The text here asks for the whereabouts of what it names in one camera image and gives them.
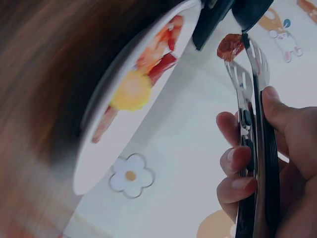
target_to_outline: hand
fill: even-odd
[[[277,92],[263,92],[264,114],[274,127],[278,151],[290,162],[279,161],[282,221],[277,238],[317,237],[317,107],[295,109],[280,102]],[[238,201],[257,189],[255,178],[240,178],[239,171],[249,162],[251,151],[239,146],[240,126],[230,113],[220,113],[217,124],[233,146],[220,158],[227,177],[217,195],[224,211],[235,221]]]

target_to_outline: food in bowl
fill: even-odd
[[[141,53],[135,67],[125,76],[112,97],[92,138],[92,143],[100,141],[120,110],[135,111],[147,104],[151,88],[164,72],[177,62],[177,57],[172,52],[175,50],[183,24],[183,16],[173,17]]]

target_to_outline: white bowl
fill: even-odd
[[[137,35],[107,69],[90,99],[81,123],[82,135],[76,154],[77,162],[73,178],[76,194],[82,195],[88,192],[103,178],[140,126],[173,68],[159,78],[152,88],[149,102],[142,109],[134,112],[119,111],[101,140],[92,143],[102,116],[125,75],[133,69],[140,54],[155,35],[176,15],[182,15],[184,19],[175,50],[172,52],[179,59],[193,34],[200,11],[200,0],[186,0],[178,4],[151,27]]]

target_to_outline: black fork handle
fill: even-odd
[[[247,168],[243,169],[240,172],[240,176],[247,177],[247,172],[252,171],[254,169],[254,158],[253,158],[253,148],[254,145],[251,140],[241,138],[240,145],[249,146],[252,151],[252,156],[250,163]],[[255,204],[256,204],[256,196],[253,193],[251,196],[241,200],[239,202],[237,220],[236,220],[236,235],[235,238],[252,238],[253,237],[253,229],[254,229],[254,217],[255,217]]]
[[[263,91],[261,108],[263,110]],[[268,123],[263,111],[264,152],[265,152],[265,217],[275,233],[280,222],[280,181],[277,145],[274,128]]]

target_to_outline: black handle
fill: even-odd
[[[264,148],[265,148],[265,217],[272,232],[276,232],[280,222],[280,184],[279,166],[274,128],[268,123],[263,112]]]
[[[232,6],[232,14],[242,28],[248,32],[265,14],[273,0],[237,0]]]
[[[252,151],[251,160],[249,164],[247,165],[247,168],[243,169],[240,172],[240,176],[242,177],[252,176],[254,172],[253,142],[250,139],[246,139],[245,137],[242,136],[240,145],[249,146]],[[239,202],[235,238],[252,238],[253,237],[255,205],[256,205],[255,194],[252,194],[251,196]]]
[[[196,49],[201,51],[210,35],[219,22],[227,15],[235,0],[218,0],[212,9],[205,6],[199,16],[193,33],[193,42]]]

